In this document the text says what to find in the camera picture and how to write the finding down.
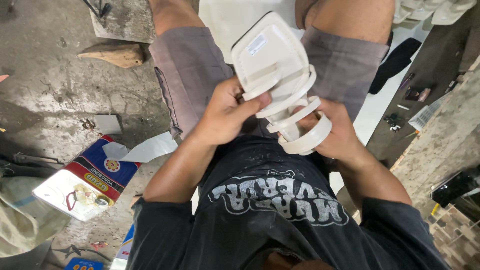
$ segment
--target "yongbond can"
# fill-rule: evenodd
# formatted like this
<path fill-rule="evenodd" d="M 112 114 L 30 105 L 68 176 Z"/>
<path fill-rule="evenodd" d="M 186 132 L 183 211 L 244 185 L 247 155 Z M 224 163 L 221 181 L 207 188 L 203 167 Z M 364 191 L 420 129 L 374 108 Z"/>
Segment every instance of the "yongbond can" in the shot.
<path fill-rule="evenodd" d="M 114 140 L 103 135 L 33 190 L 51 206 L 87 221 L 112 206 L 141 163 L 107 158 L 102 146 Z"/>

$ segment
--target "g200 label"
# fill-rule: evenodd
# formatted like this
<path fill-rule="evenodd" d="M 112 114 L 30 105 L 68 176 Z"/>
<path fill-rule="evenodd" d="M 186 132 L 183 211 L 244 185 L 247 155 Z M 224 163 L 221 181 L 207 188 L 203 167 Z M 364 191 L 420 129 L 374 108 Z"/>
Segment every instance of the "g200 label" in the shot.
<path fill-rule="evenodd" d="M 88 172 L 84 175 L 84 178 L 90 183 L 92 183 L 94 186 L 98 187 L 101 191 L 105 192 L 108 190 L 107 185 L 103 181 L 96 178 L 93 174 Z"/>

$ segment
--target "flower logo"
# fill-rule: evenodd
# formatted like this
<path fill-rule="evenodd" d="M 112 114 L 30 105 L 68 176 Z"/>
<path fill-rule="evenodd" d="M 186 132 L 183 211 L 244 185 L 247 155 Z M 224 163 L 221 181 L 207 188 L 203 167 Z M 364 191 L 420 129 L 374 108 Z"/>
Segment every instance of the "flower logo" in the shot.
<path fill-rule="evenodd" d="M 110 160 L 107 158 L 103 164 L 105 165 L 105 169 L 109 172 L 118 172 L 120 170 L 120 162 L 116 160 Z"/>

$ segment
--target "white tile floor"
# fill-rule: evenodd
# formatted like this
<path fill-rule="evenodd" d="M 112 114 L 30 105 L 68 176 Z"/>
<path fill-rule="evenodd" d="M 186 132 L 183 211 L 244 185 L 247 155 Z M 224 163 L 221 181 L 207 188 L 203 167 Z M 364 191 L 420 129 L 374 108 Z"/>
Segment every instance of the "white tile floor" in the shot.
<path fill-rule="evenodd" d="M 220 47 L 226 63 L 232 63 L 231 46 L 265 13 L 275 11 L 280 14 L 300 38 L 303 30 L 295 26 L 294 1 L 292 0 L 201 0 L 199 16 L 210 28 L 215 43 Z M 394 29 L 392 49 L 408 37 L 421 42 L 427 37 L 429 30 L 423 30 L 423 24 L 415 27 L 397 25 Z M 357 136 L 366 144 L 373 134 L 378 122 L 382 119 L 388 104 L 392 100 L 408 67 L 390 78 L 380 93 L 368 95 L 365 103 L 353 123 Z M 330 174 L 330 185 L 335 193 L 343 187 L 339 173 Z M 192 198 L 193 211 L 198 203 L 198 193 Z"/>

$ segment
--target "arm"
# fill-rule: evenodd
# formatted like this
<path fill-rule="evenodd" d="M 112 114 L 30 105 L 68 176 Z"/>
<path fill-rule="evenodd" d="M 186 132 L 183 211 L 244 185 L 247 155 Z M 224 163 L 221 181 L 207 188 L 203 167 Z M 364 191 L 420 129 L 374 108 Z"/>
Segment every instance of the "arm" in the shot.
<path fill-rule="evenodd" d="M 271 101 L 264 93 L 239 104 L 241 93 L 237 77 L 217 85 L 197 126 L 148 183 L 145 201 L 183 203 L 192 198 L 216 147 L 233 140 L 243 122 Z"/>
<path fill-rule="evenodd" d="M 410 197 L 400 181 L 358 140 L 345 106 L 326 99 L 321 101 L 317 110 L 323 111 L 330 119 L 332 130 L 315 150 L 337 159 L 340 174 L 355 206 L 361 209 L 366 197 L 411 205 Z M 317 122 L 317 118 L 309 114 L 299 124 L 310 130 Z"/>

